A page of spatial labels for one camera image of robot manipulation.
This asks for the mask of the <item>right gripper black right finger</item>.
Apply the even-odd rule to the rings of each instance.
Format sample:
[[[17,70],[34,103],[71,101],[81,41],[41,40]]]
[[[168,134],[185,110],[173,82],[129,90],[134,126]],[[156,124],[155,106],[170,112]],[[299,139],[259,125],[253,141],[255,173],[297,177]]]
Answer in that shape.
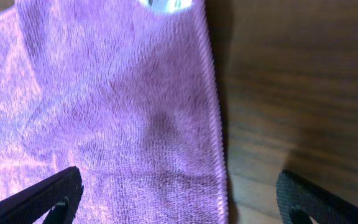
[[[277,205],[285,224],[358,223],[358,207],[324,188],[283,170],[276,183]]]

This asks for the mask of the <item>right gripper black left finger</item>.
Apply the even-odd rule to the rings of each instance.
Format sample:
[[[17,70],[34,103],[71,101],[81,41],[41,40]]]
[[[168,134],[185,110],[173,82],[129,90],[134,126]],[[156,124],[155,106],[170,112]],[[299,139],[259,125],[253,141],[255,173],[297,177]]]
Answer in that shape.
[[[82,195],[80,170],[68,167],[0,201],[0,224],[34,223],[43,214],[44,223],[72,224]]]

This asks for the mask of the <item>purple microfiber cloth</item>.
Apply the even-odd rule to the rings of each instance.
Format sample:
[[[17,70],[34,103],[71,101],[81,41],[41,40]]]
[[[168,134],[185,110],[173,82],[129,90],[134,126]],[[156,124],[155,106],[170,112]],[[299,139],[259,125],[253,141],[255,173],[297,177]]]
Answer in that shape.
[[[222,138],[203,1],[0,12],[0,200],[77,166],[76,223],[226,223]]]

